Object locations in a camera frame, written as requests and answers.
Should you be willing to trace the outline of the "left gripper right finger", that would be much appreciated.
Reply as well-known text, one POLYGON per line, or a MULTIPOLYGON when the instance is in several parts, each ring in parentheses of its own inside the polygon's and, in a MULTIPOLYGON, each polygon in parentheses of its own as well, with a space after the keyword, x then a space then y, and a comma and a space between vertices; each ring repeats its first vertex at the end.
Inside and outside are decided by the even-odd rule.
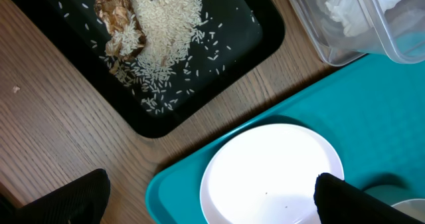
POLYGON ((317 177, 313 199, 322 224, 422 223, 330 173, 317 177))

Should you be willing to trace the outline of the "large white plate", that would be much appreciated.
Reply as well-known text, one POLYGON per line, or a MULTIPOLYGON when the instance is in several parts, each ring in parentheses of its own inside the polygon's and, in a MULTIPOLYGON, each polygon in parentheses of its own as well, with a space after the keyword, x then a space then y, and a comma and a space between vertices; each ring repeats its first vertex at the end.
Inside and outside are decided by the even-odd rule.
POLYGON ((201 181, 207 223, 319 223, 317 177, 344 178, 333 146, 294 124, 267 124, 225 143, 201 181))

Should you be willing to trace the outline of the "white paper cup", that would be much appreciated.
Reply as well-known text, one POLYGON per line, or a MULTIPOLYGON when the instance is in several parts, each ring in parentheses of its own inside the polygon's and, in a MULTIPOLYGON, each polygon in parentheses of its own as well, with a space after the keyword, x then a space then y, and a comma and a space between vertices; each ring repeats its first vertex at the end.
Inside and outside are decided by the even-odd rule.
POLYGON ((395 203, 392 207, 410 217, 425 222, 425 199, 408 199, 395 203))

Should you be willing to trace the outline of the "brown food scrap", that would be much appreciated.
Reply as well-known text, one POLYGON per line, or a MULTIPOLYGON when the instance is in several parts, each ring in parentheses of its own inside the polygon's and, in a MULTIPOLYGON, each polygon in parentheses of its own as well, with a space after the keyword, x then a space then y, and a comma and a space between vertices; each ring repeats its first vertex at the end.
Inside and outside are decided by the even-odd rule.
POLYGON ((124 62, 135 60, 147 41, 131 1, 95 0, 94 11, 110 35, 106 55, 124 62))

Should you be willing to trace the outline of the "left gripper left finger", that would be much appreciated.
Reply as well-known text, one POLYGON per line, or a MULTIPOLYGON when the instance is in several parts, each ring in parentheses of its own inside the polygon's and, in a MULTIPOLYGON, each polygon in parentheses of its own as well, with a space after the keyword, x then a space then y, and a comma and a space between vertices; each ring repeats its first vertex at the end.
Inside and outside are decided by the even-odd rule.
POLYGON ((95 169, 19 208, 13 223, 100 224, 110 192, 106 171, 95 169))

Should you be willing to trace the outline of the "white napkin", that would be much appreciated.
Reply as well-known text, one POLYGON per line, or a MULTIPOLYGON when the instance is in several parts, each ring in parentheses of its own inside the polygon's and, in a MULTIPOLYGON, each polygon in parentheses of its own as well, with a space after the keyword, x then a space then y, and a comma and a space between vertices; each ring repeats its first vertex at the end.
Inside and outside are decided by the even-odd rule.
MULTIPOLYGON (((378 0, 384 12, 394 8, 400 1, 402 0, 378 0)), ((316 0, 316 3, 330 19, 342 24, 346 37, 355 37, 369 30, 358 0, 316 0)))

